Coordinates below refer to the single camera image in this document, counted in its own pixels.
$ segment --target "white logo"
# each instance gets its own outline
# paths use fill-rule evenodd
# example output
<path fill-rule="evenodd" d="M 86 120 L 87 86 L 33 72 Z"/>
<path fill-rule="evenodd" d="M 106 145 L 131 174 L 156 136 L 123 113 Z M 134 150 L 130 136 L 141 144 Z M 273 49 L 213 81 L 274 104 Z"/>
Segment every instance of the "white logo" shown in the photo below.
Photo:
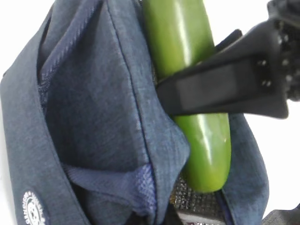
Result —
<path fill-rule="evenodd" d="M 32 191 L 25 192 L 23 196 L 23 214 L 27 225 L 46 225 L 44 209 Z"/>

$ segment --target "green cucumber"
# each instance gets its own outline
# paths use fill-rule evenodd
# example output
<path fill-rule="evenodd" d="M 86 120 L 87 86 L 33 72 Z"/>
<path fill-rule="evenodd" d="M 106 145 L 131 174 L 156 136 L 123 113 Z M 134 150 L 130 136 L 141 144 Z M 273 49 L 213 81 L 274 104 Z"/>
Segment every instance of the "green cucumber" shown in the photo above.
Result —
<path fill-rule="evenodd" d="M 143 0 L 142 7 L 158 81 L 215 53 L 203 0 Z M 228 114 L 173 119 L 191 147 L 182 177 L 198 192 L 221 189 L 227 180 L 231 162 Z"/>

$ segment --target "bag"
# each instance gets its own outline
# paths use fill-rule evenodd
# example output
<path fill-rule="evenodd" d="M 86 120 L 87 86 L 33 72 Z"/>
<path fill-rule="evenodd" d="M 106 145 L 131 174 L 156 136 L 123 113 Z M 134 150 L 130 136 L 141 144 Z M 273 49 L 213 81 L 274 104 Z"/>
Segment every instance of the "bag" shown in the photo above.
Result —
<path fill-rule="evenodd" d="M 138 0 L 55 1 L 0 87 L 19 225 L 261 223 L 268 178 L 244 116 L 226 185 L 194 193 L 152 74 Z"/>

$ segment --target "stitching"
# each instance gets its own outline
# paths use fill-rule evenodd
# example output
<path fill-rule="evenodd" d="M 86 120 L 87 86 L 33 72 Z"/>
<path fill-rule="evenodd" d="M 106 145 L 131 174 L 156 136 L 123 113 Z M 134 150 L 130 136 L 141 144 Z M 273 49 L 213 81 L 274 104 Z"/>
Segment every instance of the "stitching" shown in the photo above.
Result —
<path fill-rule="evenodd" d="M 112 27 L 113 27 L 113 29 L 115 31 L 116 38 L 118 40 L 118 45 L 119 45 L 120 53 L 122 55 L 122 59 L 123 59 L 125 65 L 126 65 L 126 69 L 127 69 L 128 73 L 129 73 L 129 77 L 130 77 L 130 85 L 131 85 L 132 93 L 133 93 L 133 96 L 134 96 L 134 99 L 135 99 L 135 106 L 136 106 L 136 109 L 137 109 L 138 118 L 139 118 L 139 122 L 140 122 L 140 125 L 141 125 L 142 137 L 143 137 L 143 140 L 144 140 L 144 145 L 145 145 L 146 153 L 147 153 L 147 156 L 149 158 L 149 163 L 151 165 L 151 173 L 152 173 L 152 176 L 154 177 L 153 182 L 154 182 L 154 189 L 155 189 L 155 199 L 157 199 L 157 188 L 156 188 L 155 173 L 154 173 L 154 170 L 153 170 L 153 163 L 152 163 L 152 160 L 151 160 L 151 157 L 150 157 L 150 154 L 149 154 L 148 145 L 147 145 L 147 142 L 146 142 L 145 131 L 144 131 L 144 128 L 143 128 L 142 115 L 141 115 L 140 107 L 139 107 L 139 104 L 138 104 L 138 101 L 137 101 L 137 98 L 136 98 L 136 92 L 135 92 L 135 89 L 134 89 L 134 86 L 133 86 L 132 74 L 131 74 L 131 71 L 129 69 L 128 62 L 126 61 L 125 54 L 124 54 L 123 49 L 122 49 L 120 37 L 118 35 L 117 29 L 116 29 L 116 25 L 115 25 L 115 23 L 113 21 L 113 17 L 112 17 L 112 14 L 111 14 L 111 11 L 110 11 L 110 6 L 109 6 L 108 2 L 109 1 L 106 0 L 107 11 L 108 11 L 108 14 L 110 16 L 110 20 L 112 22 Z M 158 214 L 158 203 L 156 201 L 155 222 L 154 222 L 155 224 L 156 224 L 156 220 L 157 220 L 157 214 Z"/>
<path fill-rule="evenodd" d="M 36 89 L 37 93 L 39 93 L 39 88 L 38 87 L 36 88 L 36 86 L 34 86 L 34 88 Z M 76 198 L 75 193 L 71 188 L 70 182 L 68 181 L 66 174 L 63 172 L 62 166 L 59 163 L 59 160 L 57 159 L 58 156 L 57 156 L 57 154 L 54 153 L 55 152 L 55 147 L 54 147 L 52 138 L 50 136 L 49 130 L 47 129 L 47 126 L 45 126 L 45 117 L 44 117 L 43 108 L 42 108 L 42 105 L 41 105 L 41 102 L 40 102 L 39 95 L 37 95 L 37 96 L 35 95 L 34 103 L 38 108 L 38 113 L 40 114 L 38 119 L 43 124 L 43 130 L 44 130 L 44 134 L 46 136 L 46 142 L 48 143 L 48 146 L 50 147 L 50 152 L 53 156 L 55 164 L 57 165 L 58 172 L 59 172 L 61 178 L 63 179 L 63 182 L 65 183 L 65 186 L 68 189 L 68 192 L 71 194 L 71 199 L 74 202 L 74 205 L 76 206 L 77 211 L 79 212 L 84 224 L 85 225 L 90 225 L 90 223 L 88 222 L 88 218 L 86 217 L 86 215 L 83 212 L 83 209 L 79 206 L 78 199 Z"/>
<path fill-rule="evenodd" d="M 231 200 L 227 198 L 227 196 L 226 196 L 226 194 L 225 194 L 225 191 L 224 191 L 223 189 L 221 190 L 221 194 L 223 195 L 224 200 L 225 200 L 226 203 L 227 203 L 227 206 L 228 206 L 228 209 L 229 209 L 229 211 L 230 211 L 230 214 L 231 214 L 231 218 L 232 218 L 233 223 L 234 223 L 234 224 L 237 224 L 237 223 L 236 223 L 236 215 L 235 215 L 235 212 L 231 210 L 231 209 L 232 209 L 232 203 L 231 203 Z"/>
<path fill-rule="evenodd" d="M 103 198 L 106 199 L 106 201 L 111 201 L 111 202 L 118 203 L 121 205 L 131 206 L 134 208 L 136 213 L 140 216 L 146 216 L 149 213 L 149 211 L 152 211 L 153 208 L 155 207 L 154 204 L 151 204 L 151 203 L 147 204 L 144 202 L 144 192 L 140 190 L 140 188 L 139 188 L 140 186 L 138 185 L 138 183 L 141 179 L 136 180 L 137 184 L 136 184 L 136 186 L 133 186 L 133 189 L 132 189 L 131 183 L 126 184 L 128 187 L 130 187 L 129 195 L 127 195 L 127 196 L 126 195 L 116 195 L 116 194 L 108 193 L 102 188 L 98 189 L 98 185 L 97 185 L 98 182 L 94 182 L 93 179 L 85 179 L 85 180 L 77 179 L 79 174 L 81 174 L 81 176 L 83 176 L 84 173 L 87 172 L 86 169 L 83 168 L 82 171 L 78 171 L 77 169 L 81 170 L 80 167 L 73 167 L 73 166 L 69 166 L 67 164 L 63 164 L 62 167 L 71 183 L 73 183 L 77 186 L 80 186 L 81 188 L 85 189 L 86 191 L 93 192 L 93 193 L 98 194 L 99 196 L 102 196 Z M 129 172 L 130 173 L 129 177 L 131 179 L 134 179 L 134 177 L 141 178 L 140 173 L 142 173 L 144 171 L 146 171 L 147 176 L 152 176 L 151 166 L 148 163 L 144 166 L 138 167 L 135 171 Z M 127 176 L 127 174 L 128 174 L 128 172 L 117 172 L 117 173 L 119 173 L 119 174 L 121 173 L 123 175 L 123 177 Z M 86 183 L 92 183 L 92 186 L 85 185 Z"/>
<path fill-rule="evenodd" d="M 94 5 L 88 10 L 88 12 L 85 12 L 86 17 L 85 17 L 84 21 L 76 24 L 77 30 L 76 30 L 73 38 L 71 40 L 69 40 L 68 45 L 66 45 L 64 47 L 64 49 L 62 51 L 60 51 L 58 56 L 52 62 L 51 66 L 46 71 L 41 73 L 41 82 L 40 82 L 38 90 L 39 90 L 39 93 L 41 96 L 41 105 L 42 105 L 44 112 L 46 110 L 47 92 L 51 85 L 51 79 L 53 78 L 53 76 L 56 73 L 60 64 L 64 61 L 64 59 L 68 56 L 68 54 L 73 50 L 73 46 L 76 45 L 77 42 L 80 40 L 80 36 L 83 34 L 83 31 L 89 24 L 89 20 L 94 15 L 94 12 L 100 2 L 101 1 L 94 0 Z"/>

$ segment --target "black plastic part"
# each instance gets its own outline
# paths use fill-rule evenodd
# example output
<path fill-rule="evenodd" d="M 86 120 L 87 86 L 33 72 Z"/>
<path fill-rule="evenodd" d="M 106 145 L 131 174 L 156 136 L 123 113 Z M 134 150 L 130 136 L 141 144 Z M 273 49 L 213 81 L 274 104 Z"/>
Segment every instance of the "black plastic part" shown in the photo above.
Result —
<path fill-rule="evenodd" d="M 181 219 L 179 218 L 175 207 L 169 203 L 167 212 L 165 214 L 165 219 L 162 225 L 183 225 Z"/>
<path fill-rule="evenodd" d="M 287 99 L 300 100 L 300 0 L 273 0 L 268 10 L 269 20 L 234 31 L 216 55 L 158 84 L 167 114 L 288 117 Z"/>
<path fill-rule="evenodd" d="M 157 86 L 169 115 L 253 113 L 286 118 L 285 80 L 274 22 L 257 25 L 203 63 Z"/>
<path fill-rule="evenodd" d="M 146 218 L 138 216 L 136 213 L 132 213 L 125 225 L 146 225 Z"/>
<path fill-rule="evenodd" d="M 295 208 L 293 210 L 274 210 L 267 215 L 262 225 L 299 225 L 300 224 L 300 210 Z"/>

